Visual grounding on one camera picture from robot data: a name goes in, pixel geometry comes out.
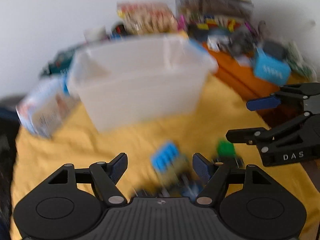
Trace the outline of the green square building brick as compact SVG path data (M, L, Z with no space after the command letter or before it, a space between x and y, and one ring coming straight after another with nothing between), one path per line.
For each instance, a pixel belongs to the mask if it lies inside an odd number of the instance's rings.
M220 157L234 157L236 151L234 145L227 140L220 140L216 147L217 155Z

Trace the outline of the large blue building brick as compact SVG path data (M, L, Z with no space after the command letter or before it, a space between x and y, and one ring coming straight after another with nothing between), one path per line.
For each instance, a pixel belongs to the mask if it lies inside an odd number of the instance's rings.
M168 141L151 156L151 165L156 172L163 173L179 156L178 147L172 141Z

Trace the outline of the orange box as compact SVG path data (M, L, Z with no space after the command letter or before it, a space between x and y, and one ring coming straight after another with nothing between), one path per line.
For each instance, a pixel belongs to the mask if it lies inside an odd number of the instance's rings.
M278 86L255 77L249 66L240 66L226 53L209 50L204 42L202 46L219 65L215 76L232 87L244 100L262 98L279 90Z

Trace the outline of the light blue carton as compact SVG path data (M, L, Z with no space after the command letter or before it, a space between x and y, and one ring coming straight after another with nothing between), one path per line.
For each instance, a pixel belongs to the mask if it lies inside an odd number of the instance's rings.
M261 48L254 52L252 68L255 77L277 86L287 84L291 75L291 68L285 61L267 55Z

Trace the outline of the yellow blanket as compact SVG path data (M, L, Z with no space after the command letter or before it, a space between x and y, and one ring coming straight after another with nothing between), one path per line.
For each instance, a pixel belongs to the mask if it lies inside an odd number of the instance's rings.
M173 141L188 157L196 152L208 157L228 129L245 124L265 126L259 115L245 109L232 88L213 76L208 78L193 114L98 132L84 106L79 105L49 139L20 129L12 201L17 204L62 164L87 167L96 161L109 161L120 152L129 157L129 167L119 182L121 192L128 196L138 186L158 184L150 157L165 142Z

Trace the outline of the baby wipes pack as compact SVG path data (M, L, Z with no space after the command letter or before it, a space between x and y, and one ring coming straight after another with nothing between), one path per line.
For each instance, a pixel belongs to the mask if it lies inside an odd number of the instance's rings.
M54 75L40 80L16 106L21 125L31 134L49 138L62 125L78 99L70 96L66 77Z

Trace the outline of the white plastic storage bin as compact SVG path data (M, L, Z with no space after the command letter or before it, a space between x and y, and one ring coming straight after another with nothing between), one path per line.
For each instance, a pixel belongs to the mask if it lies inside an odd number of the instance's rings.
M75 53L67 88L100 132L193 111L218 64L181 35L104 42Z

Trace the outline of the snack bag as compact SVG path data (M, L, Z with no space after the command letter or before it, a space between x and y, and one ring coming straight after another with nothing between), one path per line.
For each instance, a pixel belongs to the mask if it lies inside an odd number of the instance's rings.
M178 22L167 4L162 2L123 2L117 14L125 30L134 35L175 33Z

